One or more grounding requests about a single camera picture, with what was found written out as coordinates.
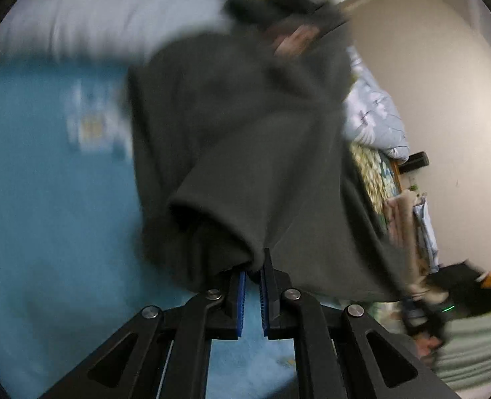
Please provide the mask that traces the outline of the person right hand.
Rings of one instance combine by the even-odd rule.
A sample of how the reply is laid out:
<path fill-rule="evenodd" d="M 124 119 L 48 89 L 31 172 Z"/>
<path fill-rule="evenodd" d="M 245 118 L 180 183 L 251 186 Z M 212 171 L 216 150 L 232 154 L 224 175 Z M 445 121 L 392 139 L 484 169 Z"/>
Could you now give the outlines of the person right hand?
<path fill-rule="evenodd" d="M 273 40 L 274 54 L 284 57 L 296 57 L 306 51 L 319 36 L 319 28 L 304 24 L 290 33 L 278 33 Z"/>

